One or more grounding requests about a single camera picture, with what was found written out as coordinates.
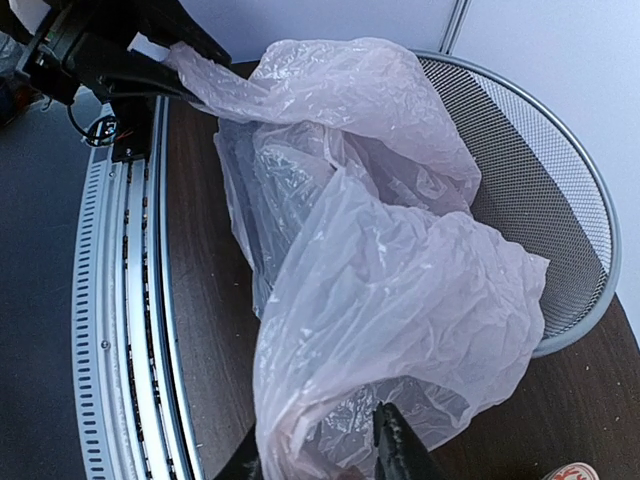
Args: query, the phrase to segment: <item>wire mesh basket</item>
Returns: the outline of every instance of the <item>wire mesh basket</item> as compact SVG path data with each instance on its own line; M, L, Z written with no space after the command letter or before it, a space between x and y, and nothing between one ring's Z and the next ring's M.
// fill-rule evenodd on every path
M474 217L550 260L534 357L576 342L604 315L620 271L617 218L591 158L507 80L451 57L418 58L482 171Z

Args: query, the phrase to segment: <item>metal rim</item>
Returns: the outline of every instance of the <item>metal rim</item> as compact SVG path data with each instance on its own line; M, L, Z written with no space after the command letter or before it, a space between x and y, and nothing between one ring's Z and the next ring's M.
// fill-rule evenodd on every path
M571 146L576 150L576 152L578 152L580 157L582 157L583 162L585 163L589 173L591 174L591 178L598 187L600 197L602 198L602 203L604 204L605 211L607 212L607 216L609 218L609 228L611 232L611 266L609 268L607 282L602 290L602 293L600 294L600 298L598 298L596 304L591 308L589 313L587 313L582 320L580 320L576 325L571 327L566 332L556 335L555 337L543 339L538 347L536 347L536 349L534 350L533 358L543 357L545 355L555 353L565 347L568 347L569 345L577 342L587 333L589 333L591 329L595 327L598 321L600 321L600 319L604 316L605 312L609 308L609 304L613 300L613 296L615 295L615 288L620 277L620 269L622 266L620 225L618 223L618 216L613 205L611 194L609 193L609 189L602 179L600 171L594 164L591 156L587 153L586 149L578 141L571 130L551 110L549 110L545 105L543 105L539 100L537 100L526 90L515 85L506 78L492 72L491 70L480 67L474 63L434 52L425 52L419 50L414 50L413 52L416 54L416 56L418 56L418 58L448 63L482 75L524 99L532 107L538 110L538 112L540 112L547 120L549 120L553 124L554 127L556 127L564 135Z

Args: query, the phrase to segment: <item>dark floor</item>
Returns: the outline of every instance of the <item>dark floor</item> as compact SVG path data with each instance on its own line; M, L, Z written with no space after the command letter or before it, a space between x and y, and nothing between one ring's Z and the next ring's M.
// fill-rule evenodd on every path
M80 97L81 124L99 113ZM0 129L0 479L82 479L71 278L89 148L65 109Z

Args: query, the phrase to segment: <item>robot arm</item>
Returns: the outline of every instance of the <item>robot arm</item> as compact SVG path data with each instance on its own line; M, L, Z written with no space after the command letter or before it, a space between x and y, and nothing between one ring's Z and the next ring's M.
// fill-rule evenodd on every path
M231 62L178 0L45 1L51 9L17 73L65 105L73 103L80 85L102 102L156 95L193 100L174 71L128 49L138 32L164 47L183 41L205 58L223 65Z

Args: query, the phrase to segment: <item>metal rail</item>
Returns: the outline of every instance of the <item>metal rail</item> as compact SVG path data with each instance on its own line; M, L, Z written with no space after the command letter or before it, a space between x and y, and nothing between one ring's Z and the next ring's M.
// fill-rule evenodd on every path
M166 220L168 100L151 155L94 149L73 277L76 410L89 480L202 480L182 382Z

